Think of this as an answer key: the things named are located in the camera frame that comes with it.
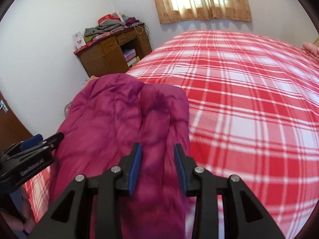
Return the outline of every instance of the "metal screw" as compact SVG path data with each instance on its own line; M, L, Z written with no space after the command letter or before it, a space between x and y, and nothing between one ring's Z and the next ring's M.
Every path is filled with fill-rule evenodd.
M205 171L204 167L201 166L196 166L194 170L197 173L203 173Z
M82 180L84 180L84 175L83 174L78 174L78 175L76 175L76 177L75 177L75 180L77 181L77 182L81 182Z
M121 171L121 167L119 167L119 166L113 166L112 168L111 168L111 171L112 172L114 172L114 173L117 173L117 172L120 172Z
M230 179L233 181L233 182L239 182L240 181L240 178L238 175L236 174L233 174L230 176Z

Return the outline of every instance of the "bed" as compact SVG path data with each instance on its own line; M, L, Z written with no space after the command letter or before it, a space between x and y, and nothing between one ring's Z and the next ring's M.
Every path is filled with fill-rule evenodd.
M184 89L191 156L216 175L238 174L293 238L319 199L318 67L304 50L278 40L196 30L166 42L127 74ZM48 168L25 184L36 221L47 210L49 179Z

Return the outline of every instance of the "white wall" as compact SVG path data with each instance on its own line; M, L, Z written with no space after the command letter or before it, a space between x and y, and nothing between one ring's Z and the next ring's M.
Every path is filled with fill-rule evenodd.
M71 35L114 11L110 0L15 0L0 22L0 90L18 119L45 137L88 78Z
M160 24L154 0L111 0L113 7L128 16L144 21L150 29L155 49L177 34L193 29L222 29L252 32L279 39L295 46L314 42L318 32L298 0L248 0L253 22L230 20L192 21Z

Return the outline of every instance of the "folded purple puffer jacket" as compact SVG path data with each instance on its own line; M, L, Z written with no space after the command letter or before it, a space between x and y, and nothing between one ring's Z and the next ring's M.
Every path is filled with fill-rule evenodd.
M167 84L145 84L126 74L93 80L72 102L59 131L50 201L77 174L102 174L142 145L136 190L120 200L124 239L184 239L188 201L180 191L173 147L189 153L189 104L185 92ZM91 238L95 233L92 215Z

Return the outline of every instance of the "curtain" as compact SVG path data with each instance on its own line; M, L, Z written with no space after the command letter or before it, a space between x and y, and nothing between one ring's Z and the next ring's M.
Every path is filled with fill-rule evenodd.
M160 23L231 19L251 22L248 0L155 0Z

